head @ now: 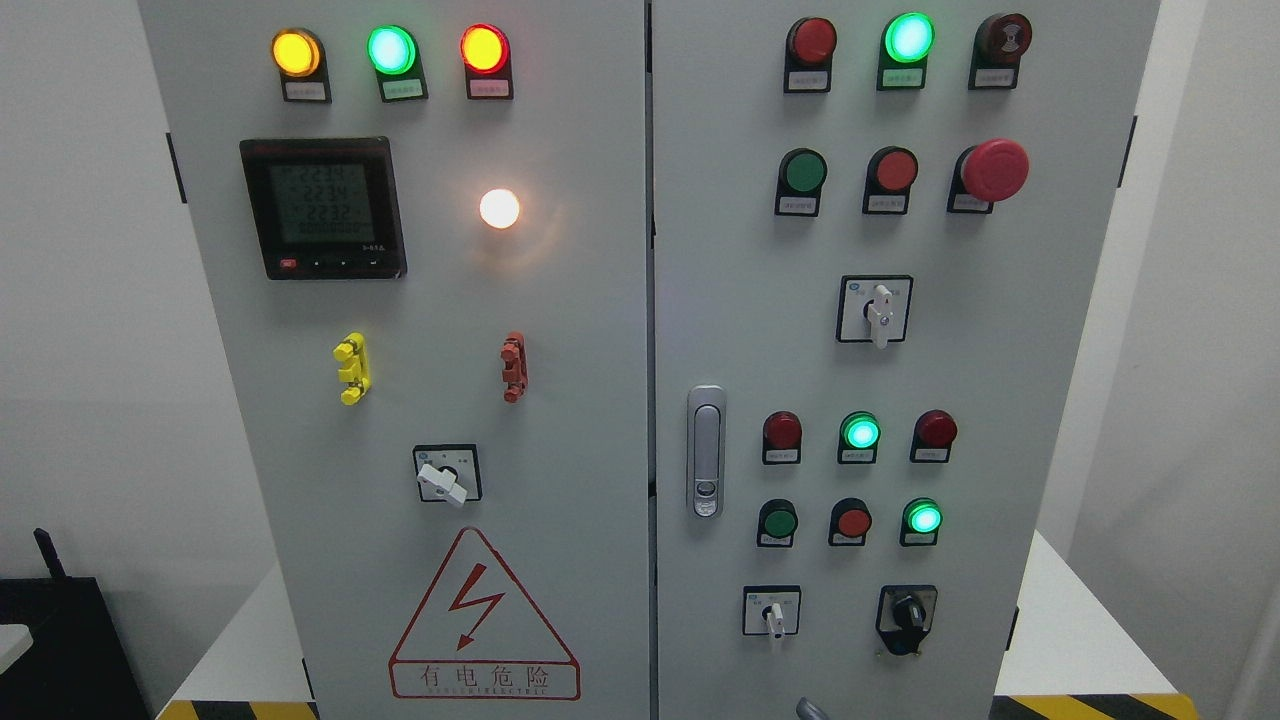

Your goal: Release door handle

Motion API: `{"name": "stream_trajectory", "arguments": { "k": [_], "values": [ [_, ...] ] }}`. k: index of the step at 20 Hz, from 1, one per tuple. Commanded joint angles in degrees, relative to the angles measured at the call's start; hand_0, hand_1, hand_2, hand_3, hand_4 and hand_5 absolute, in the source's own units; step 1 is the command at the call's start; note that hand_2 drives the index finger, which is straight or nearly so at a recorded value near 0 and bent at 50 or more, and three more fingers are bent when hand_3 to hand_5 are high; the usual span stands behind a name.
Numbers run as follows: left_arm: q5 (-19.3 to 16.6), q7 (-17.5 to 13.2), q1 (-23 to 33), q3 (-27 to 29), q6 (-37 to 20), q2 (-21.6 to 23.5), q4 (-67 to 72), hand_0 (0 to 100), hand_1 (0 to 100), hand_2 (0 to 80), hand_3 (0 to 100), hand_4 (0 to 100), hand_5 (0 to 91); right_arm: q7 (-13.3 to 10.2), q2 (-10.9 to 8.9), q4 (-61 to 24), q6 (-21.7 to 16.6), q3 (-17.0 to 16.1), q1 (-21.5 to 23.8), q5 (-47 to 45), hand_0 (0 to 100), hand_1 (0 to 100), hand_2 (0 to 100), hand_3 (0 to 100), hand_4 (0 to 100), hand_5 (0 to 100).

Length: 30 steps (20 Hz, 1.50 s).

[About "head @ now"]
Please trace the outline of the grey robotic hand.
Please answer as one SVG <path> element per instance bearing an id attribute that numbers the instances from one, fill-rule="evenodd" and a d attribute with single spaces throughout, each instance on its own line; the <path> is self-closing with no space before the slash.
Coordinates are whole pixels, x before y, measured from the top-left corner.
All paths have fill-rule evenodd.
<path id="1" fill-rule="evenodd" d="M 795 714 L 800 720 L 829 720 L 829 715 L 808 697 L 801 697 L 796 702 Z"/>

